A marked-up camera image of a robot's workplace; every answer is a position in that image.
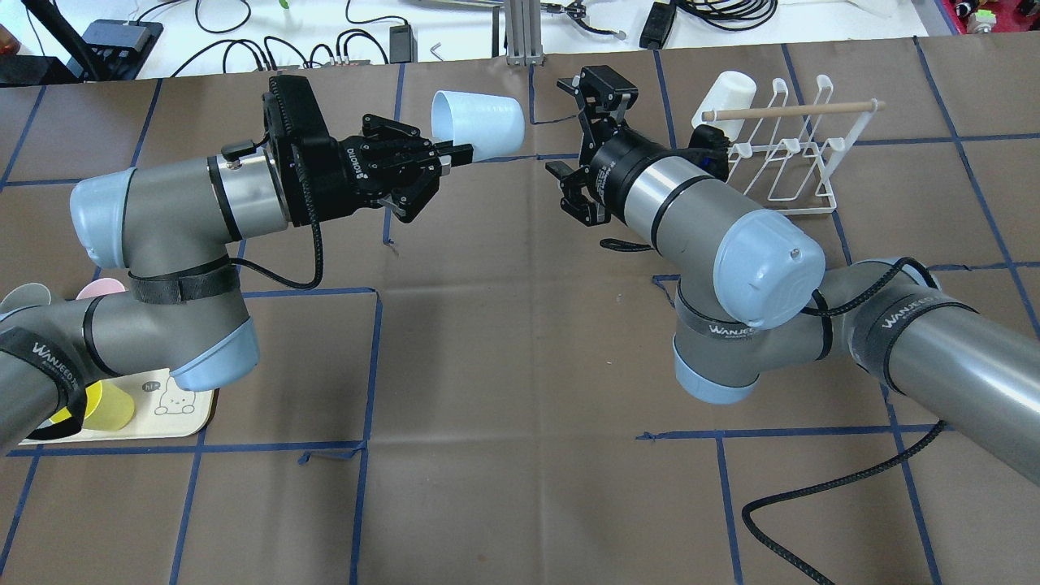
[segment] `light blue joint cap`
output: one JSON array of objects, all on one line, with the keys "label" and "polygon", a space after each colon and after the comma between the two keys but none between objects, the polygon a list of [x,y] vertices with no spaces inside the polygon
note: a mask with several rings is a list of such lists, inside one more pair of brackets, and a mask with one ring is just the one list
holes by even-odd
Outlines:
[{"label": "light blue joint cap", "polygon": [[123,215],[134,171],[136,168],[131,167],[80,181],[69,198],[79,243],[94,263],[103,269],[127,268],[123,262]]},{"label": "light blue joint cap", "polygon": [[177,385],[192,392],[226,386],[249,374],[260,361],[253,317],[202,355],[170,373]]},{"label": "light blue joint cap", "polygon": [[733,223],[716,254],[712,279],[719,304],[735,320],[773,329],[801,311],[827,272],[824,250],[772,209]]},{"label": "light blue joint cap", "polygon": [[672,338],[672,353],[675,354],[675,379],[690,396],[697,400],[709,404],[734,404],[748,398],[751,390],[755,389],[758,379],[743,388],[723,386],[694,372],[693,367],[686,365],[685,360],[679,355],[678,348],[675,347],[675,338]]},{"label": "light blue joint cap", "polygon": [[[889,266],[894,266],[895,262],[898,262],[898,261],[900,261],[899,258],[870,258],[869,260],[861,260],[861,261],[856,262],[856,263],[857,264],[865,264],[867,262],[880,262],[882,264],[888,264]],[[925,281],[925,276],[922,274],[920,274],[919,272],[913,270],[912,268],[910,268],[910,266],[903,266],[903,271],[902,272],[903,272],[903,274],[905,274],[905,275],[909,276],[910,278],[912,278],[913,281],[916,282],[917,284],[920,284],[921,286],[928,286],[928,282]],[[939,279],[936,278],[934,274],[932,275],[932,280],[935,281],[935,284],[939,287],[939,290],[942,290],[942,283],[939,282]]]}]

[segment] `blue tape line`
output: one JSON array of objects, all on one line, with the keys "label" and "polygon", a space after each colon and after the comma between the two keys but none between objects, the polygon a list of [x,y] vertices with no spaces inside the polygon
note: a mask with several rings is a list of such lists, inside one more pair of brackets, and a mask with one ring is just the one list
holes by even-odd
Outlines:
[{"label": "blue tape line", "polygon": [[384,214],[383,214],[383,245],[384,246],[390,246],[390,245],[394,244],[394,240],[390,238],[390,217],[391,217],[391,213],[392,212],[390,211],[389,207],[387,207],[387,208],[384,209]]},{"label": "blue tape line", "polygon": [[983,136],[959,136],[961,142],[964,143],[977,143],[986,141],[1029,141],[1033,138],[1040,138],[1040,133],[1032,132],[1029,134],[988,134]]},{"label": "blue tape line", "polygon": [[276,297],[324,297],[328,295],[378,295],[374,288],[367,286],[357,286],[348,288],[312,288],[310,290],[297,290],[290,288],[286,290],[257,290],[254,292],[242,292],[246,299],[270,299]]},{"label": "blue tape line", "polygon": [[0,189],[7,184],[7,179],[10,179],[10,173],[15,170],[15,162],[18,160],[19,153],[22,152],[22,147],[25,146],[25,138],[29,135],[29,128],[32,127],[32,121],[36,119],[36,112],[40,111],[40,103],[44,101],[45,93],[47,93],[47,85],[40,87],[40,93],[36,94],[36,101],[32,103],[32,109],[29,110],[29,118],[25,121],[22,134],[15,144],[15,151],[10,153],[10,160],[7,161],[7,168],[4,169],[3,176],[0,176]]},{"label": "blue tape line", "polygon": [[676,148],[675,125],[672,123],[672,104],[668,99],[668,83],[665,82],[665,68],[660,65],[660,51],[653,52],[653,63],[657,68],[657,83],[660,84],[660,97],[665,104],[665,122],[668,123],[668,142]]},{"label": "blue tape line", "polygon": [[159,91],[162,90],[162,79],[158,79],[155,82],[155,93],[152,94],[152,103],[148,106],[148,113],[145,116],[145,125],[140,129],[140,136],[137,137],[137,147],[134,148],[133,158],[130,159],[130,166],[136,167],[137,159],[140,157],[140,149],[145,146],[145,136],[148,134],[148,128],[152,125],[152,115],[155,113],[155,104],[159,103]]},{"label": "blue tape line", "polygon": [[29,500],[29,489],[32,488],[32,480],[36,477],[36,466],[40,465],[40,452],[44,446],[38,444],[33,450],[35,456],[29,463],[29,470],[25,474],[25,482],[22,484],[22,493],[18,497],[18,506],[15,507],[15,517],[10,520],[10,528],[7,529],[7,539],[3,543],[3,552],[0,552],[0,576],[7,566],[7,557],[10,555],[10,548],[15,543],[15,534],[18,532],[18,525],[22,522],[22,513],[25,511],[25,503]]},{"label": "blue tape line", "polygon": [[1033,302],[1030,300],[1030,296],[1025,290],[1025,285],[1022,283],[1021,276],[1018,274],[1018,269],[1015,266],[1014,260],[1011,258],[1011,251],[1008,249],[1008,244],[1005,241],[1004,235],[1000,234],[1000,229],[996,225],[993,212],[990,210],[989,204],[986,202],[986,196],[982,193],[982,186],[979,184],[979,179],[976,177],[974,171],[971,170],[971,162],[968,160],[968,155],[964,151],[964,145],[961,143],[961,137],[957,133],[957,127],[954,125],[954,119],[951,117],[950,110],[946,108],[946,103],[939,94],[939,86],[935,82],[935,77],[932,75],[932,68],[928,65],[928,57],[925,55],[925,49],[920,46],[920,40],[916,36],[913,40],[913,44],[914,48],[917,50],[917,57],[920,59],[921,69],[925,71],[925,77],[928,79],[928,84],[932,88],[935,102],[939,105],[939,109],[942,111],[942,118],[945,120],[946,127],[950,129],[950,135],[954,138],[954,146],[957,148],[957,154],[961,157],[961,164],[964,166],[964,172],[967,173],[968,180],[971,182],[971,189],[974,192],[976,199],[979,201],[979,206],[982,207],[983,214],[986,217],[986,222],[989,224],[989,228],[993,232],[996,245],[1000,249],[1000,255],[1004,256],[1004,261],[1008,264],[1008,270],[1011,272],[1011,279],[1015,282],[1015,287],[1018,288],[1018,295],[1022,299],[1022,305],[1025,307],[1025,312],[1030,316],[1030,323],[1033,325],[1033,332],[1037,337],[1040,337],[1040,321],[1037,321],[1037,314],[1036,310],[1033,308]]},{"label": "blue tape line", "polygon": [[[905,433],[927,433],[931,429],[931,425],[903,425],[900,427],[900,430]],[[716,429],[710,431],[669,431],[666,433],[646,432],[635,437],[635,440],[877,435],[891,432],[891,426],[880,425],[861,427],[804,427],[794,429]]]},{"label": "blue tape line", "polygon": [[[888,400],[888,387],[881,384],[881,397],[885,401],[885,410],[888,411],[889,428],[892,438],[895,439],[895,449],[899,453],[906,450],[903,442],[903,428],[900,426],[899,416],[895,415],[895,407]],[[917,499],[917,488],[913,482],[913,473],[910,470],[910,463],[904,461],[903,481],[907,486],[907,494],[910,497],[910,508],[913,510],[914,523],[917,525],[917,534],[920,536],[920,544],[925,550],[925,560],[928,563],[928,571],[932,576],[932,585],[942,585],[942,578],[939,577],[939,565],[935,561],[935,553],[932,551],[932,539],[928,535],[928,527],[925,525],[925,515],[920,511],[920,501]]]},{"label": "blue tape line", "polygon": [[729,557],[733,563],[733,582],[744,585],[744,570],[740,568],[740,548],[736,543],[736,522],[733,519],[733,498],[729,491],[729,469],[726,467],[726,448],[722,437],[716,437],[716,453],[719,457],[719,482],[722,484],[722,505],[726,511],[726,533],[729,535]]},{"label": "blue tape line", "polygon": [[672,295],[668,291],[668,288],[665,288],[665,283],[674,282],[676,280],[679,280],[679,275],[677,274],[658,274],[654,275],[654,277],[651,279],[654,286],[665,291],[665,297],[668,299],[668,304],[672,305],[672,308],[675,308],[675,301],[672,299]]},{"label": "blue tape line", "polygon": [[74,185],[83,179],[41,179],[38,181],[7,181],[9,187],[32,187],[41,185]]},{"label": "blue tape line", "polygon": [[577,158],[578,156],[578,154],[573,152],[562,154],[517,154],[514,156],[495,156],[493,158],[486,158],[484,160],[477,160],[474,164],[483,164],[485,162],[512,162],[514,160],[526,160],[528,158],[534,158],[536,160],[566,160]]},{"label": "blue tape line", "polygon": [[354,535],[350,542],[350,585],[358,585],[358,561],[361,559],[361,518],[365,509],[365,483],[368,481],[368,450],[361,453],[358,469],[358,494],[354,502]]},{"label": "blue tape line", "polygon": [[17,449],[7,454],[8,457],[80,457],[104,455],[171,455],[184,453],[256,453],[277,451],[335,451],[354,449],[362,440],[330,440],[330,441],[298,441],[298,442],[256,442],[227,444],[160,444],[154,447],[50,447],[41,452],[29,449]]},{"label": "blue tape line", "polygon": [[184,539],[188,534],[188,520],[191,518],[191,504],[194,502],[194,488],[199,481],[199,464],[202,462],[202,447],[206,443],[206,429],[199,433],[196,440],[194,458],[191,460],[191,475],[188,476],[188,489],[184,495],[184,511],[181,512],[181,527],[177,532],[177,546],[174,549],[174,563],[170,568],[170,585],[177,585],[181,573],[181,558],[184,555]]},{"label": "blue tape line", "polygon": [[487,162],[512,162],[514,160],[524,160],[526,158],[537,158],[537,154],[517,154],[514,156],[494,156],[491,158],[485,158],[484,160],[475,161],[476,164],[485,164]]},{"label": "blue tape line", "polygon": [[400,63],[397,68],[397,96],[394,98],[393,104],[393,119],[394,122],[400,122],[400,103],[405,96],[405,63]]},{"label": "blue tape line", "polygon": [[939,14],[942,15],[942,20],[946,21],[946,26],[950,28],[950,33],[954,35],[960,34],[961,31],[958,30],[957,25],[954,24],[954,19],[953,17],[950,16],[950,11],[946,10],[943,0],[933,0],[933,1],[935,2],[936,9],[938,9]]},{"label": "blue tape line", "polygon": [[[375,407],[375,378],[379,373],[380,339],[383,335],[383,300],[375,297],[375,317],[372,323],[372,350],[368,360],[368,400],[365,403],[364,441],[372,437],[372,411]],[[361,560],[361,524],[365,510],[365,485],[368,481],[368,449],[361,454],[358,470],[358,493],[354,502],[354,537],[350,543],[350,585],[358,583],[358,562]]]},{"label": "blue tape line", "polygon": [[849,237],[846,236],[841,215],[838,215],[837,209],[831,212],[831,219],[834,220],[834,229],[838,232],[838,241],[841,243],[841,254],[846,257],[846,263],[852,265],[852,249],[849,247]]},{"label": "blue tape line", "polygon": [[795,98],[798,99],[798,103],[805,104],[805,96],[802,95],[802,84],[798,82],[798,74],[795,73],[795,61],[790,58],[790,51],[787,49],[787,44],[782,43],[780,45],[780,51],[783,53],[783,60],[787,63],[787,75],[790,76],[790,85],[795,90]]},{"label": "blue tape line", "polygon": [[856,141],[856,146],[944,145],[953,142],[953,138],[941,136],[934,138],[885,138],[879,141]]}]

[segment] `red object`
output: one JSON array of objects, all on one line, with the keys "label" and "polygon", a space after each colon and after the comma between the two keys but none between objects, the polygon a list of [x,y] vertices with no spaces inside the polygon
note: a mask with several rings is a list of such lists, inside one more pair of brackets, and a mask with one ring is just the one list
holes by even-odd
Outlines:
[{"label": "red object", "polygon": [[[965,34],[967,32],[965,29],[967,19],[960,19],[954,14],[954,4],[956,2],[951,2],[950,0],[942,0],[942,2],[946,12],[950,14],[950,20],[957,25],[957,31]],[[996,26],[993,27],[993,32],[1022,32],[1029,30],[1030,25],[1037,20],[1037,16],[1023,17],[1015,10],[1017,7],[1018,0],[998,0],[997,2],[990,2],[980,9],[989,10],[996,15]]]},{"label": "red object", "polygon": [[0,24],[0,55],[17,55],[22,44],[15,39],[15,35]]}]

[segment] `white table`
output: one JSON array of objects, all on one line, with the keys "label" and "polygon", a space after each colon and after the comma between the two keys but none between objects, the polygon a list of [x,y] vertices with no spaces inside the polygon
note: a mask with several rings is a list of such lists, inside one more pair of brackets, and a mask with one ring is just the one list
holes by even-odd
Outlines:
[{"label": "white table", "polygon": [[[726,32],[707,26],[682,11],[676,17],[667,48],[758,45],[771,43],[803,43],[841,41],[848,39],[890,39],[927,36],[918,10],[936,12],[934,0],[900,0],[896,14],[890,18],[873,16],[852,4],[825,2],[781,6],[763,26],[743,32]],[[80,32],[97,19],[133,19],[136,14],[154,6],[156,0],[59,0],[62,15]],[[223,35],[201,30],[194,22],[193,0],[164,7],[149,15],[147,20],[161,22],[165,30],[153,51],[140,77],[165,77],[199,49],[219,39],[252,39],[260,42],[265,34],[280,36],[297,46],[305,54],[317,43],[333,44],[336,34],[355,25],[343,16],[342,0],[290,0],[283,9],[277,0],[250,0],[253,17],[242,28]],[[639,50],[639,36],[649,10],[650,0],[589,0],[588,22],[597,28],[622,29],[627,39],[590,34],[578,29],[564,15],[543,17],[543,48],[545,53],[581,53]],[[432,7],[422,0],[353,0],[350,18],[366,20],[387,14],[404,16],[412,22],[418,40],[420,60],[436,60],[431,47],[440,43],[437,52],[447,60],[484,58],[491,55],[491,10]],[[202,19],[210,28],[227,28],[241,20],[245,9],[234,0],[203,0]],[[20,0],[0,0],[0,23],[22,41],[24,54],[40,54],[40,47],[29,28]],[[394,22],[364,25],[386,45],[388,29]],[[62,60],[68,53],[46,30],[36,24],[44,51]],[[280,65],[300,65],[300,58],[288,48],[272,43]],[[219,73],[224,48],[210,50],[196,59],[181,75]],[[364,40],[350,43],[352,58],[381,62],[375,48]],[[255,69],[249,51],[236,47],[229,57],[229,71]]]}]

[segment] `white wire rack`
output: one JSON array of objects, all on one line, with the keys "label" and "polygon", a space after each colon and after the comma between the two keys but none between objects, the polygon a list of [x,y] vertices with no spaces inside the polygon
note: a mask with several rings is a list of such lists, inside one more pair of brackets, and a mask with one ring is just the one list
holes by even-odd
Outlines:
[{"label": "white wire rack", "polygon": [[[761,162],[757,172],[743,188],[745,195],[751,194],[756,185],[759,185],[760,189],[761,185],[772,177],[773,182],[766,193],[765,201],[777,204],[777,210],[781,213],[788,215],[830,213],[837,209],[837,199],[831,184],[831,177],[846,155],[849,154],[853,145],[856,144],[874,113],[884,107],[884,103],[876,99],[870,100],[869,104],[873,104],[873,107],[868,105],[865,111],[860,111],[849,133],[843,137],[821,138],[817,134],[823,119],[835,111],[842,111],[835,107],[837,104],[829,105],[833,95],[834,83],[831,82],[830,77],[817,75],[816,97],[812,104],[789,108],[788,101],[791,96],[787,90],[787,83],[780,78],[774,79],[773,97],[770,99],[769,105],[762,109],[746,110],[751,116],[744,118],[745,120],[758,120],[748,141],[730,147],[731,185],[740,188],[732,182],[733,178],[737,176],[736,170],[742,163],[745,166],[753,164],[753,160],[760,158]],[[721,116],[725,112],[714,113]],[[803,118],[798,137],[782,137],[781,122],[791,117]],[[771,124],[768,121],[772,122],[772,130],[769,129]],[[792,163],[798,158],[807,160],[809,164]],[[789,173],[804,173],[804,177],[797,188],[780,187],[781,178],[785,178],[785,174]],[[789,181],[789,177],[786,177],[784,184],[790,184]],[[810,185],[812,185],[811,192],[807,190]],[[792,202],[802,202],[802,204],[790,205]]]}]

